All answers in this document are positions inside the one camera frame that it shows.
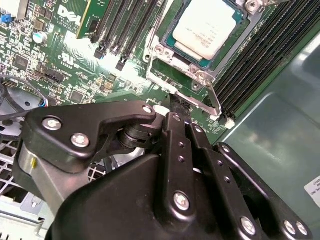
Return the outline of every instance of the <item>microchip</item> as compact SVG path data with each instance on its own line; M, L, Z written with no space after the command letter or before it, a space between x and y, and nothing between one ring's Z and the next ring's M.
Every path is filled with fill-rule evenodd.
M40 20L35 20L33 27L35 30L43 31L45 30L46 24Z
M13 62L13 66L23 71L27 70L28 64L29 64L29 61L20 55L17 55Z
M46 19L48 19L49 21L51 21L53 14L54 14L54 13L53 13L52 11L49 11L49 10L48 10L48 11L46 11L44 17L45 17Z
M104 84L105 89L111 90L114 85L111 82L106 81Z
M115 75L113 75L113 74L110 74L110 75L108 76L108 79L109 79L110 81L114 82L114 81L117 79L117 76L115 76Z
M41 17L44 17L46 15L46 12L47 12L47 9L42 6L39 10L39 15Z
M235 29L235 12L223 0L191 1L173 31L175 48L197 61L210 61Z
M77 92L77 91L73 91L70 97L70 101L76 103L76 104L80 104L82 99L84 98L84 95Z

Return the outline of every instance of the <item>capacitor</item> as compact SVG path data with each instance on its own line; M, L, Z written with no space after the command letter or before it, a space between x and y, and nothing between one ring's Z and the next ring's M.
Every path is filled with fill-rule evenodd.
M48 41L48 35L43 31L35 32L32 39L36 44L45 44Z

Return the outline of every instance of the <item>dell logo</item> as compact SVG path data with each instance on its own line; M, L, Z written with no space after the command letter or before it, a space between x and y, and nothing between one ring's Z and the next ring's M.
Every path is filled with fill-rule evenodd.
M70 22L74 22L77 26L81 24L81 16L77 16L73 11L68 11L68 9L62 5L59 6L58 14L67 18Z

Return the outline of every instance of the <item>black metal bracket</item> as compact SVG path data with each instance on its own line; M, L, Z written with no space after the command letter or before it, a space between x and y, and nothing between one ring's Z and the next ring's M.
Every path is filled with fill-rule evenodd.
M79 173L108 155L120 129L151 124L156 116L152 107L142 101L38 108L27 115L21 138L36 156L65 172ZM58 120L61 129L45 128L43 121L47 118ZM87 147L72 144L71 137L77 133L87 136Z

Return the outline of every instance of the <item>white label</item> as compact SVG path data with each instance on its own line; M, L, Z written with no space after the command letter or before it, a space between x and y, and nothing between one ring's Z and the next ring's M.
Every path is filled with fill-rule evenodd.
M81 24L81 16L77 16L73 11L68 11L68 9L62 5L59 6L58 14L63 18L67 18L70 22L75 23L77 26Z
M304 187L304 190L310 195L315 204L320 208L320 176Z

